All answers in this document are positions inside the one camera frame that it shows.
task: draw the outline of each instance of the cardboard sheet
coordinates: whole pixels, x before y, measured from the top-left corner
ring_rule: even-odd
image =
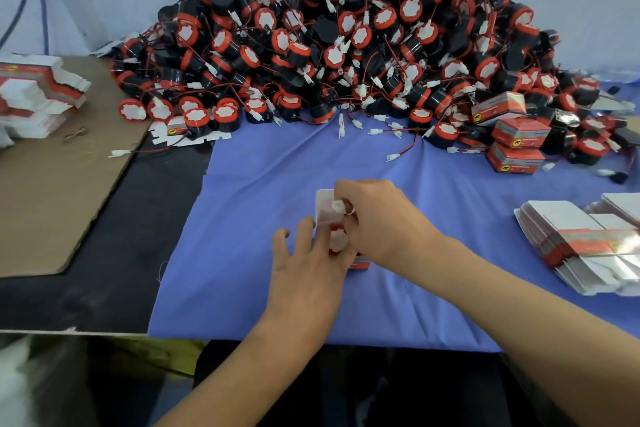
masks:
[[[64,68],[92,83],[87,102],[47,139],[17,140],[0,150],[0,278],[59,273],[124,170],[148,123],[123,120],[123,98],[108,62],[64,58]],[[82,126],[86,135],[63,142]]]

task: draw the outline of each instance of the person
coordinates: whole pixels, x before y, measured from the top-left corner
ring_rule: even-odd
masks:
[[[158,427],[260,422],[324,344],[356,250],[466,313],[578,425],[640,425],[640,341],[443,236],[389,181],[339,180],[334,192],[354,211],[348,247],[329,257],[330,230],[312,239],[311,217],[292,254],[276,231],[262,317]]]

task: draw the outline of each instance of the tabletop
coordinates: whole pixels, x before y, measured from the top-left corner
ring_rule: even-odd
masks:
[[[135,155],[63,273],[0,280],[0,331],[146,334],[211,151],[206,142]]]

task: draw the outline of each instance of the purple tablecloth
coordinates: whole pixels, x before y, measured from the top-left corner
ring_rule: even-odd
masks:
[[[561,162],[549,172],[494,172],[483,155],[447,154],[412,136],[367,135],[380,122],[337,119],[325,126],[251,125],[220,141],[202,192],[166,268],[149,324],[158,337],[242,339],[266,304],[271,235],[314,213],[319,188],[340,178],[385,178],[447,235],[514,275],[561,296],[640,337],[640,298],[582,297],[550,271],[520,231],[513,209],[529,199],[567,199],[580,206],[603,192],[640,192],[638,169],[624,186]],[[623,169],[611,155],[599,167]],[[498,345],[449,303],[375,265],[350,272],[328,342],[498,351]]]

